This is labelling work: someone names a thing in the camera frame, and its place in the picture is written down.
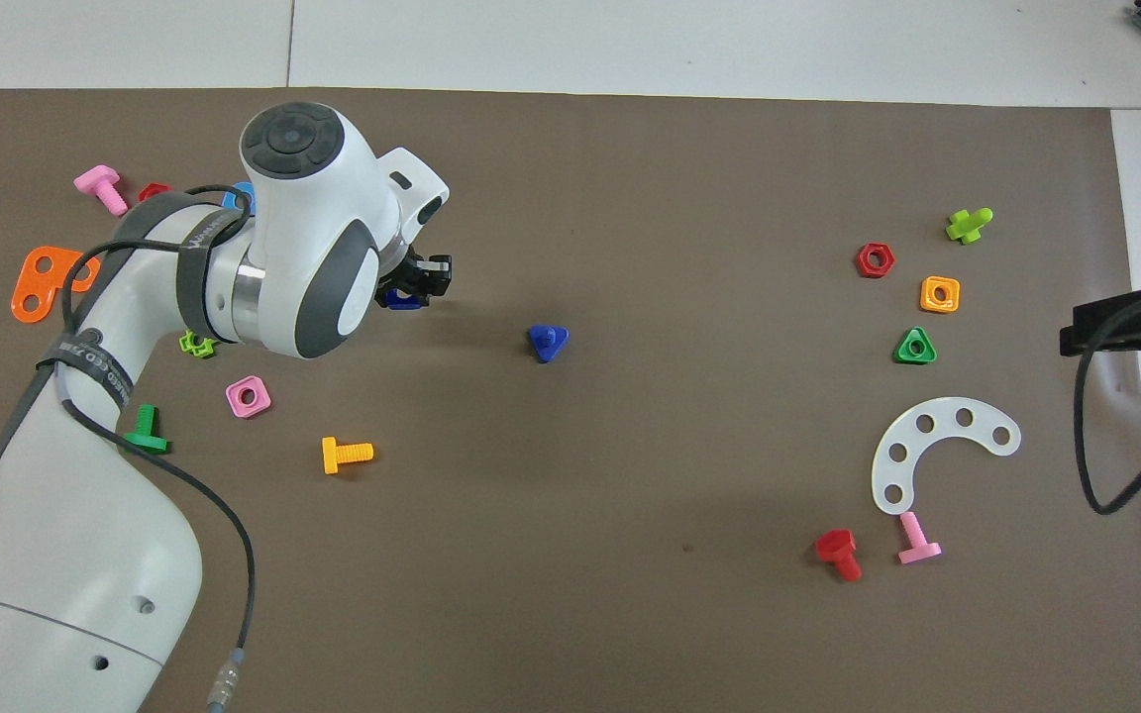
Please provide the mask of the brown table mat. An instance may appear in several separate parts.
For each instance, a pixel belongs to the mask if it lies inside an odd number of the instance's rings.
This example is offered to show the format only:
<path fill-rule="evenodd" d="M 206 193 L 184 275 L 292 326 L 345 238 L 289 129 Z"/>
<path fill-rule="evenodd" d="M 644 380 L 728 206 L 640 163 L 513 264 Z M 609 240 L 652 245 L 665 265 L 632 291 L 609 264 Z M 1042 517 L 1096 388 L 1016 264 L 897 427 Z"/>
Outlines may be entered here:
<path fill-rule="evenodd" d="M 416 250 L 456 278 L 322 359 L 151 356 L 136 402 L 257 550 L 234 713 L 1141 713 L 1141 495 L 1091 513 L 1058 353 L 1132 285 L 1106 110 L 0 91 L 0 430 L 59 329 L 10 316 L 23 258 L 115 226 L 73 177 L 236 183 L 249 118 L 294 100 L 444 177 Z M 920 308 L 929 275 L 957 311 Z M 552 362 L 539 324 L 570 331 Z M 892 359 L 907 329 L 937 360 Z M 272 407 L 237 419 L 249 375 Z M 942 556 L 900 564 L 871 464 L 945 396 L 1022 443 L 929 448 L 909 511 Z M 375 457 L 323 473 L 323 437 Z M 815 554 L 833 529 L 860 581 Z"/>

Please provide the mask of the small pink toy screw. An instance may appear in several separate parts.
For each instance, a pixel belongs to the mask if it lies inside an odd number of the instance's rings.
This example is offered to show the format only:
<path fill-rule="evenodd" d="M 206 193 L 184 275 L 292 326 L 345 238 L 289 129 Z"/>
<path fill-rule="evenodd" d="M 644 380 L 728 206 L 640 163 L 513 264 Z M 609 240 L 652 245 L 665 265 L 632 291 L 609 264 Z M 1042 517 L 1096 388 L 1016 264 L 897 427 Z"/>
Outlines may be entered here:
<path fill-rule="evenodd" d="M 917 564 L 942 556 L 942 546 L 926 538 L 922 524 L 913 511 L 899 515 L 899 522 L 907 541 L 907 546 L 897 554 L 900 564 Z"/>

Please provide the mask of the white curved five-hole plate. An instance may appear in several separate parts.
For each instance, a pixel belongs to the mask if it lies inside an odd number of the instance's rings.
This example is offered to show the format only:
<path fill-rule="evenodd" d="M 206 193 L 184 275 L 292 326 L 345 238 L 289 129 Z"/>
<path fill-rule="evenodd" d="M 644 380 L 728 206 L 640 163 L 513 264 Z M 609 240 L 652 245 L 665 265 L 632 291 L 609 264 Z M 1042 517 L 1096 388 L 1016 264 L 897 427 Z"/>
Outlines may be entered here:
<path fill-rule="evenodd" d="M 920 457 L 939 441 L 971 441 L 993 456 L 1020 448 L 1014 420 L 990 403 L 945 396 L 916 403 L 887 426 L 871 459 L 871 496 L 884 515 L 903 515 L 915 501 L 914 475 Z"/>

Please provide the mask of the red toy screw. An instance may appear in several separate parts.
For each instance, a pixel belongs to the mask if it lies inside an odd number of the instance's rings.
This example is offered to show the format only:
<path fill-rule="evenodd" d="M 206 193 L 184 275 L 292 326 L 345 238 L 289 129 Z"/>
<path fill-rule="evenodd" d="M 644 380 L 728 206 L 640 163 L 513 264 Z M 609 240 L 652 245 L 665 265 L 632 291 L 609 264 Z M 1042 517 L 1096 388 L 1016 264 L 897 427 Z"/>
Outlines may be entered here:
<path fill-rule="evenodd" d="M 847 582 L 861 580 L 861 566 L 856 559 L 857 543 L 852 530 L 833 529 L 822 534 L 814 543 L 815 554 L 830 564 L 837 576 Z"/>

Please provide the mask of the pink square toy nut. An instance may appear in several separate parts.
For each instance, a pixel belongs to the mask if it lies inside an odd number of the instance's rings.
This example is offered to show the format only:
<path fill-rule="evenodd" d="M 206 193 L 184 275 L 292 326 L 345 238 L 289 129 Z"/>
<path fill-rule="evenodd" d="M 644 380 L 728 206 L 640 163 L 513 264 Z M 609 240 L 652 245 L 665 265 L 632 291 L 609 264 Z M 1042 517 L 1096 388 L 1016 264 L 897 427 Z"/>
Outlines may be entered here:
<path fill-rule="evenodd" d="M 250 419 L 262 411 L 270 410 L 272 397 L 265 382 L 257 375 L 249 375 L 227 384 L 225 397 L 232 415 L 237 419 Z"/>

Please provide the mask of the orange heart-shaped plate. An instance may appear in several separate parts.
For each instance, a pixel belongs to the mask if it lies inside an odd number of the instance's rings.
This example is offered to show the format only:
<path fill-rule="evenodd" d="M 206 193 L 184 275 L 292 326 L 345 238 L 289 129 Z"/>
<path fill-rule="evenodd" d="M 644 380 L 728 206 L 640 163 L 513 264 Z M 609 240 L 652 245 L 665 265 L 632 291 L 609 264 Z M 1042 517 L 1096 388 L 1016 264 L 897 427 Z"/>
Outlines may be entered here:
<path fill-rule="evenodd" d="M 82 252 L 64 248 L 35 248 L 24 258 L 13 289 L 13 317 L 23 324 L 44 321 Z"/>

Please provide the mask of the lime green toy screw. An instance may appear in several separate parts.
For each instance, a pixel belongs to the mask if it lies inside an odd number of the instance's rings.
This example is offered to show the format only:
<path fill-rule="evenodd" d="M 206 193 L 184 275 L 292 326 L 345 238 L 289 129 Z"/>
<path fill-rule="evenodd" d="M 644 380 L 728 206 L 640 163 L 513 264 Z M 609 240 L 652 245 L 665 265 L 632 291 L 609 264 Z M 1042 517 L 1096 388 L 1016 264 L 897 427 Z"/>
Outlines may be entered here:
<path fill-rule="evenodd" d="M 963 245 L 970 245 L 982 237 L 980 230 L 987 222 L 992 222 L 992 217 L 994 217 L 994 212 L 988 206 L 979 208 L 974 212 L 960 209 L 948 217 L 948 225 L 945 229 L 947 238 L 958 241 Z"/>

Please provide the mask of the dark green toy screw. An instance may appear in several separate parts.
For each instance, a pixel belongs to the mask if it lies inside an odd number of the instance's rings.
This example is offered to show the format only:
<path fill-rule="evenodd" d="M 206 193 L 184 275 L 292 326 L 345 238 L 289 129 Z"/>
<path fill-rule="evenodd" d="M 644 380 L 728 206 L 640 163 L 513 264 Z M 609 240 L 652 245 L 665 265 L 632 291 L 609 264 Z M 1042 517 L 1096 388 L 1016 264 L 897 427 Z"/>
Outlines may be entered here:
<path fill-rule="evenodd" d="M 170 441 L 156 434 L 156 426 L 157 406 L 153 403 L 141 403 L 137 410 L 133 429 L 124 434 L 124 439 L 146 453 L 164 455 L 170 452 Z"/>

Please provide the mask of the green triangle toy nut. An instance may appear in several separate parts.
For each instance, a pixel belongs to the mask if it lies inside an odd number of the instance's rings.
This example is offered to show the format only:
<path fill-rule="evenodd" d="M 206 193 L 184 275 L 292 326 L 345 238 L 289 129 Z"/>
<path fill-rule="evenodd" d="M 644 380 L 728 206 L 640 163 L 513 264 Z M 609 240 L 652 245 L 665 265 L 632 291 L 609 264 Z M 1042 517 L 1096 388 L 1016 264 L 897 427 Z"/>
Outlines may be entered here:
<path fill-rule="evenodd" d="M 932 364 L 938 353 L 925 329 L 907 329 L 892 354 L 895 362 L 911 365 Z"/>

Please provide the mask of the orange-yellow toy screw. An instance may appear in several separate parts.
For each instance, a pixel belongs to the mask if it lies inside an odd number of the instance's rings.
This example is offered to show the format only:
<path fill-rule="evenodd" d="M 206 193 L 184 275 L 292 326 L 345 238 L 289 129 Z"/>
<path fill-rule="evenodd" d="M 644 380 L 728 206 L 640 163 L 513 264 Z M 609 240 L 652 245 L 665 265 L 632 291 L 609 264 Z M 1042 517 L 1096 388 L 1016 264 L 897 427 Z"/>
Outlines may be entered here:
<path fill-rule="evenodd" d="M 375 457 L 372 443 L 343 444 L 334 437 L 323 437 L 319 444 L 323 473 L 335 475 L 340 465 L 366 463 Z"/>

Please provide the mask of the blue triangle-head toy screw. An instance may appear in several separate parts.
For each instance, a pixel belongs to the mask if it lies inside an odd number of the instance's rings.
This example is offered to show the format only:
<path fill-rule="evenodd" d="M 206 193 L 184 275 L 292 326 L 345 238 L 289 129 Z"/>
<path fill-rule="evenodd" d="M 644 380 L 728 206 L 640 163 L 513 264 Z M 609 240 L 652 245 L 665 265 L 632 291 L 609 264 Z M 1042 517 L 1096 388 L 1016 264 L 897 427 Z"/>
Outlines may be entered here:
<path fill-rule="evenodd" d="M 527 329 L 527 340 L 539 362 L 552 362 L 570 338 L 570 331 L 559 325 L 539 324 Z"/>

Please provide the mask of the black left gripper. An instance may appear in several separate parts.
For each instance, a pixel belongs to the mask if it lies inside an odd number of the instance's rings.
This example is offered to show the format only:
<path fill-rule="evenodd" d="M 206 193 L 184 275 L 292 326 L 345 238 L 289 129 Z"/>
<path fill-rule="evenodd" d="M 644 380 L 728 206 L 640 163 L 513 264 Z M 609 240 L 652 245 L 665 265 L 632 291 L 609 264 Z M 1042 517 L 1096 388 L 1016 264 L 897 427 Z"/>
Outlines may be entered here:
<path fill-rule="evenodd" d="M 418 256 L 415 249 L 406 253 L 393 272 L 386 275 L 386 289 L 398 290 L 416 298 L 420 303 L 429 303 L 432 298 L 442 298 L 453 279 L 451 256 Z"/>

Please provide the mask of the large pink toy screw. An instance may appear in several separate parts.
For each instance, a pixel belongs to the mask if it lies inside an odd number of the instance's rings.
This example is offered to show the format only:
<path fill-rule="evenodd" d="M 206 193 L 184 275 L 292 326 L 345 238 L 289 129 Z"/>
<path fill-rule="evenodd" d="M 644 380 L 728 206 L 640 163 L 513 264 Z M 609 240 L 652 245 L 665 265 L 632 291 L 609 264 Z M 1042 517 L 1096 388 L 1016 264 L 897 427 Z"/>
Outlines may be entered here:
<path fill-rule="evenodd" d="M 80 193 L 99 198 L 110 214 L 121 217 L 128 212 L 130 206 L 128 206 L 126 200 L 119 193 L 119 180 L 121 180 L 121 175 L 119 175 L 115 168 L 110 165 L 94 165 L 87 168 L 82 175 L 76 175 L 72 184 Z"/>

